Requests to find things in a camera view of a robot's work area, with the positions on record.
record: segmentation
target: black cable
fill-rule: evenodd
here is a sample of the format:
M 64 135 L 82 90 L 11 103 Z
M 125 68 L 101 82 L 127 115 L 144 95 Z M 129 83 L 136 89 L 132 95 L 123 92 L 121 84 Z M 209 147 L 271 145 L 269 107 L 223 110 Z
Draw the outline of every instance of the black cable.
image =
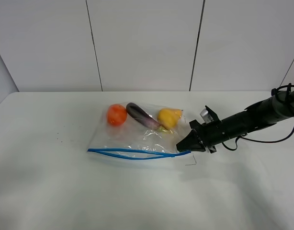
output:
M 276 97 L 277 101 L 279 101 L 280 103 L 286 104 L 287 107 L 288 107 L 288 109 L 289 109 L 289 111 L 290 111 L 290 113 L 294 115 L 294 112 L 293 112 L 293 110 L 292 110 L 292 108 L 291 108 L 291 102 L 290 102 L 290 99 L 289 99 L 289 93 L 291 92 L 291 88 L 292 88 L 292 87 L 294 87 L 294 85 L 292 85 L 291 83 L 289 83 L 288 85 L 281 86 L 281 87 L 275 89 L 274 92 L 275 92 L 275 97 Z M 286 96 L 285 96 L 285 100 L 284 100 L 284 101 L 282 101 L 282 100 L 278 97 L 278 92 L 279 92 L 279 90 L 282 89 L 282 88 L 287 88 L 287 89 L 286 89 Z M 235 145 L 236 145 L 236 148 L 235 148 L 235 149 L 231 149 L 231 148 L 229 148 L 229 147 L 228 147 L 227 145 L 225 145 L 224 143 L 222 143 L 222 144 L 223 144 L 223 146 L 224 146 L 227 150 L 235 151 L 235 150 L 237 150 L 237 141 L 238 141 L 240 138 L 241 138 L 241 139 L 244 139 L 244 140 L 249 140 L 249 141 L 253 141 L 253 142 L 258 142 L 258 143 L 268 143 L 268 144 L 272 144 L 272 143 L 278 143 L 278 142 L 285 141 L 285 140 L 287 140 L 288 138 L 290 138 L 293 134 L 294 134 L 294 127 L 293 127 L 291 133 L 290 133 L 288 136 L 286 136 L 285 138 L 280 139 L 280 140 L 275 140 L 275 141 L 262 141 L 262 140 L 248 139 L 248 138 L 245 138 L 244 136 L 238 136 L 238 137 L 235 139 Z

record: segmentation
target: clear plastic bag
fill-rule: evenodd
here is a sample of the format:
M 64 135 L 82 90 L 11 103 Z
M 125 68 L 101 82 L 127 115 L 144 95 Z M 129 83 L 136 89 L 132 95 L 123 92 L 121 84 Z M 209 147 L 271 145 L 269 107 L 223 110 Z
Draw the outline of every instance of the clear plastic bag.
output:
M 190 130 L 181 109 L 114 104 L 103 111 L 88 151 L 135 160 L 180 156 L 190 153 L 176 149 Z

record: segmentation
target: tomato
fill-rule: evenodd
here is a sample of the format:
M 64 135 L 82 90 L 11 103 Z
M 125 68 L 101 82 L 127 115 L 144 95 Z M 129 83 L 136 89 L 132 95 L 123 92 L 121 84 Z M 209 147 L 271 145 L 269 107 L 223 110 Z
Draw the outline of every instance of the tomato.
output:
M 107 111 L 107 121 L 112 126 L 120 126 L 127 119 L 127 111 L 120 104 L 112 104 Z

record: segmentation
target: pear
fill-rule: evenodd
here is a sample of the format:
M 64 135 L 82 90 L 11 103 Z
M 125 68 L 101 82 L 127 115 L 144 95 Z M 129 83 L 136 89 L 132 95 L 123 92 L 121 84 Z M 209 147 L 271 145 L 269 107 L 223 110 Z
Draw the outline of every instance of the pear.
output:
M 163 127 L 173 129 L 182 116 L 181 109 L 163 108 L 158 113 L 158 121 Z

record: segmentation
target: ziplock bag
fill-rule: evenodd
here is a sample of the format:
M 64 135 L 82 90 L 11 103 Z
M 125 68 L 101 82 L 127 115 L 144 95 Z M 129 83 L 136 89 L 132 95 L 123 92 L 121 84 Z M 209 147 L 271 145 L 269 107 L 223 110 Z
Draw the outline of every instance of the ziplock bag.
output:
M 176 157 L 176 144 L 190 132 L 184 111 L 141 103 L 118 103 L 104 109 L 88 151 L 146 160 Z

